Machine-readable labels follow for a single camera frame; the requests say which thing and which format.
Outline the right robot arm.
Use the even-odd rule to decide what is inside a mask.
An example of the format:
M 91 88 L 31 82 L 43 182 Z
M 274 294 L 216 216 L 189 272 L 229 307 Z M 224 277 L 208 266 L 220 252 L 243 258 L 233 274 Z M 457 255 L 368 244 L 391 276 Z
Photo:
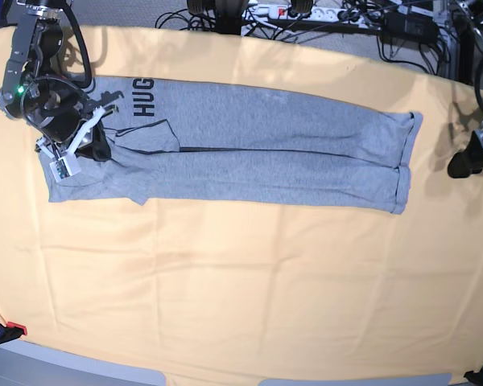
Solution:
M 37 129 L 48 149 L 61 154 L 92 118 L 93 102 L 85 92 L 93 80 L 89 53 L 68 2 L 25 1 L 23 6 L 0 88 L 0 109 Z M 61 14 L 76 37 L 84 67 L 81 76 L 52 66 L 64 45 Z

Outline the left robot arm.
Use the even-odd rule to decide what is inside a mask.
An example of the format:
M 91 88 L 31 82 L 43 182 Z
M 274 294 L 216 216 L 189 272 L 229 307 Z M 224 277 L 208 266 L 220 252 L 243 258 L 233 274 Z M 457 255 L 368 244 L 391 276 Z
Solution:
M 456 6 L 463 14 L 480 45 L 483 46 L 483 1 L 457 1 Z M 474 75 L 474 93 L 480 111 L 483 112 L 481 81 L 483 75 L 483 52 Z M 462 151 L 455 153 L 448 164 L 448 176 L 453 179 L 466 179 L 483 171 L 483 120 L 470 137 Z

